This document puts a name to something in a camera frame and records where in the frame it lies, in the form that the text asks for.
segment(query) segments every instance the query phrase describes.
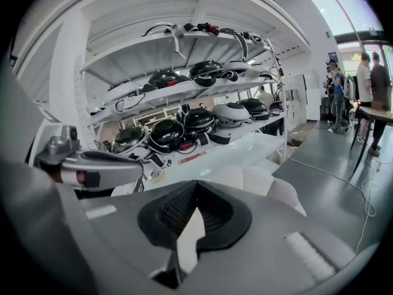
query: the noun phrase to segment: man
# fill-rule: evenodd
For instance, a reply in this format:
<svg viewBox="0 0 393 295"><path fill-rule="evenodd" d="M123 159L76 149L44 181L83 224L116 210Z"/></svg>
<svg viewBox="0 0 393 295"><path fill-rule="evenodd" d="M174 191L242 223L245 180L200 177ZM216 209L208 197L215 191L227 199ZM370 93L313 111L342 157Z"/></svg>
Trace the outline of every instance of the man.
<svg viewBox="0 0 393 295"><path fill-rule="evenodd" d="M270 109L270 105L274 102L272 94L265 92L265 87L263 85L260 86L257 98L261 100L268 109Z"/></svg>
<svg viewBox="0 0 393 295"><path fill-rule="evenodd" d="M371 79L370 79L370 55L367 52L362 52L361 62L357 68L357 88L359 90L360 105L363 107L371 107L373 100L371 92ZM368 119L364 118L360 122L359 134L356 141L364 143L364 138L367 131Z"/></svg>
<svg viewBox="0 0 393 295"><path fill-rule="evenodd" d="M329 132L337 133L342 130L347 131L349 127L349 122L343 119L343 105L344 105L344 77L338 70L338 64L335 60L329 61L330 70L332 72L332 79L334 81L334 93L333 93L333 103L332 103L332 114L336 117L336 122L332 128L329 128Z"/></svg>
<svg viewBox="0 0 393 295"><path fill-rule="evenodd" d="M371 85L373 90L373 108L382 108L385 111L390 110L389 96L391 94L391 82L387 69L380 65L380 59L377 52L373 52L374 67L371 71ZM368 153L373 156L379 156L381 147L378 145L383 132L385 130L386 122L376 120L373 133L373 144L368 149Z"/></svg>

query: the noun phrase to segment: floor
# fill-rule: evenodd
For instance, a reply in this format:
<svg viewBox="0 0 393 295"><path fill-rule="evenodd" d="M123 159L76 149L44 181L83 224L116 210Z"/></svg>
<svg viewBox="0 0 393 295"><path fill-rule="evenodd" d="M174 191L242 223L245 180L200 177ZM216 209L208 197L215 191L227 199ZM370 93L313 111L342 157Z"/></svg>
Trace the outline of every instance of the floor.
<svg viewBox="0 0 393 295"><path fill-rule="evenodd" d="M327 128L326 122L317 122L290 158L333 173L360 188L362 181L373 176L374 169L374 179L364 183L364 189L367 196L371 189L376 216L368 218L358 249L360 252L381 240L393 217L393 164L380 166L365 152L355 175L351 178L361 150L361 145L356 143L350 151L354 130L352 128L347 133L335 134L328 132ZM382 150L378 160L393 162L392 127L386 127L379 145ZM366 218L365 201L358 189L291 160L287 160L273 175L290 182L296 188L298 198L309 219L339 236L355 250Z"/></svg>

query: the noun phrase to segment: white t-shirt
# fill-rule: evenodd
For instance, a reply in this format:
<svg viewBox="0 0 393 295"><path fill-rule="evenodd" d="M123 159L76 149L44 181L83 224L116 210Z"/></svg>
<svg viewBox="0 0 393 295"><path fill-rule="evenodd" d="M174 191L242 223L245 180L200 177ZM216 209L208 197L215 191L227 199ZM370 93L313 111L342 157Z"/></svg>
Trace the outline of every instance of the white t-shirt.
<svg viewBox="0 0 393 295"><path fill-rule="evenodd" d="M265 106L266 106L267 108L270 108L270 105L273 104L273 102L274 102L274 99L273 99L272 94L270 94L270 93L268 93L268 92L262 92L262 93L260 93L260 94L257 96L257 98L258 98L259 100L261 100L262 103L264 103Z"/></svg>
<svg viewBox="0 0 393 295"><path fill-rule="evenodd" d="M357 88L359 89L359 100L363 102L369 102L373 100L373 95L371 92L371 88L366 88L365 83L366 80L370 80L370 70L362 65L359 64L357 68Z"/></svg>

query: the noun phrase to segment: poster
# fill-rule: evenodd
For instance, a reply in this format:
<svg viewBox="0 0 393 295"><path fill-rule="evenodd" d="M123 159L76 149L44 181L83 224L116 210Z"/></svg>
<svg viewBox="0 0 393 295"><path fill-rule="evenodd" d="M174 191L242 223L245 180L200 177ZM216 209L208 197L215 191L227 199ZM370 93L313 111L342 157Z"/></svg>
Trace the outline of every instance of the poster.
<svg viewBox="0 0 393 295"><path fill-rule="evenodd" d="M329 55L329 60L335 60L336 62L338 62L338 57L336 52L328 52L328 55Z"/></svg>

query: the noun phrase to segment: table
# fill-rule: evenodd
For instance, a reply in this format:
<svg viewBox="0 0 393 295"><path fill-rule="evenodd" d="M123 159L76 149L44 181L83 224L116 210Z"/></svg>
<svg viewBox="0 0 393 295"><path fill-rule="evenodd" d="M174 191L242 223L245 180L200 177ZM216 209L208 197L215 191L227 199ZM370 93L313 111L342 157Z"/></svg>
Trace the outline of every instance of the table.
<svg viewBox="0 0 393 295"><path fill-rule="evenodd" d="M362 151L360 152L360 156L357 159L357 163L356 163L356 166L355 166L355 169L354 169L353 173L355 173L355 171L357 170L357 167L360 164L360 161L362 160L362 157L363 157L363 154L364 154L364 150L366 148L367 141L368 141L368 135L370 134L371 124L373 123L373 121L374 120L382 120L382 121L392 122L393 123L393 116L392 115L389 116L388 114L386 114L386 111L377 111L377 110L369 108L369 107L360 107L359 124L357 125L357 128L356 128L354 140L352 141L352 145L351 145L351 150L354 147L355 140L356 140L357 134L359 132L360 120L362 118L362 114L365 114L366 116L368 116L369 121L368 121L368 125L367 125L366 140L364 141L364 144L362 146Z"/></svg>

